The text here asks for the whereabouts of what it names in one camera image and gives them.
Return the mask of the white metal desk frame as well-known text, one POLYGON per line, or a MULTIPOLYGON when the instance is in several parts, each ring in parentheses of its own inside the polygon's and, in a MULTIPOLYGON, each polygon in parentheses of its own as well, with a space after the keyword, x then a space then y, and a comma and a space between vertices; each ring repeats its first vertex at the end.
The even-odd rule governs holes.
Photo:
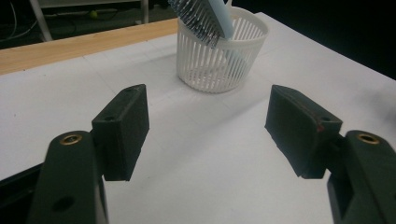
POLYGON ((93 6, 102 4, 118 4, 118 3, 129 3, 139 2, 142 11, 143 23, 149 22, 149 0, 29 0, 37 23, 41 30, 42 38, 45 42, 51 41, 52 36, 50 34, 49 27, 46 23, 43 8, 52 7, 81 7, 81 6, 93 6))

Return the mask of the white table cover sheet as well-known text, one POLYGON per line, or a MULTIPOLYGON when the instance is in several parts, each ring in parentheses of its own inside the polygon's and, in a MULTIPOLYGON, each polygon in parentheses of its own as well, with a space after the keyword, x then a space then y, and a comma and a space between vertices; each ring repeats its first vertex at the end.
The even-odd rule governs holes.
POLYGON ((111 224, 332 224, 324 180, 295 175, 265 130, 273 85, 310 97, 396 148, 396 81, 267 18, 246 81, 222 94, 176 74, 177 23, 0 50, 0 180, 87 130, 122 89, 145 84, 150 129, 133 176, 106 184, 111 224))

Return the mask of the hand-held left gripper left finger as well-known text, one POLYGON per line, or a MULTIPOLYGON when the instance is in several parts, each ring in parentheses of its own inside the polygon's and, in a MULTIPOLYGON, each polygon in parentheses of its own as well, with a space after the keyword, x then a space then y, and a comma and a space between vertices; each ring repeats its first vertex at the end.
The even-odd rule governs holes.
POLYGON ((103 152, 106 181, 129 181, 149 132, 147 88, 120 91, 92 121, 94 142, 103 152))

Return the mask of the white plastic slatted basket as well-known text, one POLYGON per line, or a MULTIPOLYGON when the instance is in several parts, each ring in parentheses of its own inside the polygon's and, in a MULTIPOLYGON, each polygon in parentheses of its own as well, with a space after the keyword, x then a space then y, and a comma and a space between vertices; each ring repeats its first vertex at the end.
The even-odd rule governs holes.
POLYGON ((177 76, 198 91, 221 93, 238 87, 248 76, 269 29, 241 7, 230 7, 234 33, 211 48, 177 21, 177 76))

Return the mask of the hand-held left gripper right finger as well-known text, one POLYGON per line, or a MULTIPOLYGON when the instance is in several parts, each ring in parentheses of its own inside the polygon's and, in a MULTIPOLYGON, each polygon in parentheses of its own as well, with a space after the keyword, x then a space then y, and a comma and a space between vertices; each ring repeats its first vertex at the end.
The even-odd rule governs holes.
POLYGON ((299 91, 273 85, 265 128, 294 173, 305 179, 324 176, 328 147, 343 121, 299 91))

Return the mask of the light blue hairbrush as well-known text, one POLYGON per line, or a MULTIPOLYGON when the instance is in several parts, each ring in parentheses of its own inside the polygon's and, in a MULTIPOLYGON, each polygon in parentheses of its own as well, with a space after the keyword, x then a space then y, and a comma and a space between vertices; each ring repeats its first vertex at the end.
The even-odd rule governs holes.
POLYGON ((168 0, 177 14, 177 72, 205 70, 240 74, 247 62, 235 49, 221 47, 233 41, 233 19, 222 0, 168 0))

